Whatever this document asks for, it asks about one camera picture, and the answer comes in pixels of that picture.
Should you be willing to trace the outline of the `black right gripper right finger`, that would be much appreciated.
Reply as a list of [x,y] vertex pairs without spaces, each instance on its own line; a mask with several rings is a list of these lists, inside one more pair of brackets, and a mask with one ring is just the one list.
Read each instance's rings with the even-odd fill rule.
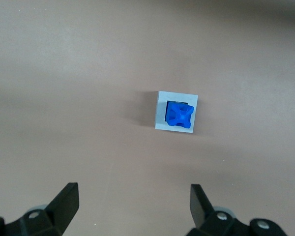
[[190,211],[195,223],[189,236],[283,236],[275,222],[254,218],[249,225],[240,222],[225,209],[215,209],[199,184],[190,187]]

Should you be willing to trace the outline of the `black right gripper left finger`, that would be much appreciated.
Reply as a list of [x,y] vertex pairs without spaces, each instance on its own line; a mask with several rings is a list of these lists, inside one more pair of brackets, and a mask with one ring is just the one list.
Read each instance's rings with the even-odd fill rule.
[[78,183],[70,182],[48,205],[32,208],[9,224],[0,217],[0,236],[61,236],[78,209]]

